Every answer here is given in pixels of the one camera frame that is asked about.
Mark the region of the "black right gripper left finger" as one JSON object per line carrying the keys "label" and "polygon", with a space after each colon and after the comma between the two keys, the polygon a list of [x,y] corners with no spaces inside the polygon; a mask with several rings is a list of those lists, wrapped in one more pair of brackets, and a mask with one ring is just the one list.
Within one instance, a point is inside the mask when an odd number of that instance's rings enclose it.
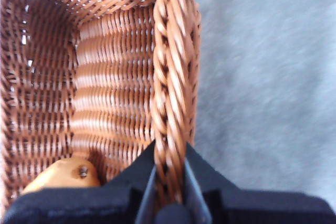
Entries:
{"label": "black right gripper left finger", "polygon": [[46,188],[17,198],[4,223],[134,223],[153,162],[151,143],[124,171],[100,187]]}

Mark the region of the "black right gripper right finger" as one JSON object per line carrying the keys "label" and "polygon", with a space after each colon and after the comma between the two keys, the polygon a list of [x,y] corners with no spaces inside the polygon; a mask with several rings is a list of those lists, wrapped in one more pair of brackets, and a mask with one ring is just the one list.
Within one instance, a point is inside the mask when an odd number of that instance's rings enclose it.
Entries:
{"label": "black right gripper right finger", "polygon": [[212,168],[190,145],[186,158],[213,223],[335,223],[334,211],[319,197],[241,189]]}

